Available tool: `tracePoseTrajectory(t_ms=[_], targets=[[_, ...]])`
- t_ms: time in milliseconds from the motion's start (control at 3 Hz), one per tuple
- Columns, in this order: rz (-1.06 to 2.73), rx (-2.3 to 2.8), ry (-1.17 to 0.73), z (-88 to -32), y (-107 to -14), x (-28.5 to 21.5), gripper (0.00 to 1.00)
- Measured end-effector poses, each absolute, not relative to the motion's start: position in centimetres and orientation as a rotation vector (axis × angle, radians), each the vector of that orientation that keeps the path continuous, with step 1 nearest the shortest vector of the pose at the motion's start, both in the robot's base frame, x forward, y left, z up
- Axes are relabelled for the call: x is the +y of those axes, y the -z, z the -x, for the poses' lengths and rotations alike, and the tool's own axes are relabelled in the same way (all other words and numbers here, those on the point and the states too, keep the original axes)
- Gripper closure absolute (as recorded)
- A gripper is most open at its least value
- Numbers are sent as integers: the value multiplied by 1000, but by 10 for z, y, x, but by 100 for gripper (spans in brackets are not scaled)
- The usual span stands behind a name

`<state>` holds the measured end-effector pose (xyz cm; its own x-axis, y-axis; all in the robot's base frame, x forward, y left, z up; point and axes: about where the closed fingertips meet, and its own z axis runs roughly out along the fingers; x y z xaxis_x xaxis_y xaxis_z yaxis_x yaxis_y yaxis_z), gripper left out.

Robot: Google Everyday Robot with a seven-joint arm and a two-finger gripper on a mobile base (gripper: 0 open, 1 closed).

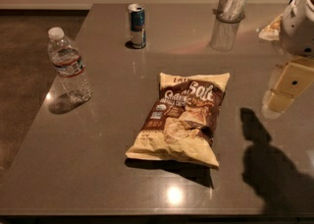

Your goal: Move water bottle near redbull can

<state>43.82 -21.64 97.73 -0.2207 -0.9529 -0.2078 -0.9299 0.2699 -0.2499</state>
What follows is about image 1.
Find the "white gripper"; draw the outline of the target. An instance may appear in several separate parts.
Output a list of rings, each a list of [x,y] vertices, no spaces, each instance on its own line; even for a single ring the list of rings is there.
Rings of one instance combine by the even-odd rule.
[[[280,30],[283,49],[296,57],[277,65],[265,92],[265,113],[283,114],[314,83],[314,0],[290,0]]]

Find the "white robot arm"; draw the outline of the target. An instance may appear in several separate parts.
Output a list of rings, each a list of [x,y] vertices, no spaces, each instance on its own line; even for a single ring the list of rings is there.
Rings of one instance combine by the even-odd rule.
[[[266,30],[277,36],[278,51],[288,56],[275,67],[262,101],[264,116],[277,118],[314,83],[314,0],[290,0]]]

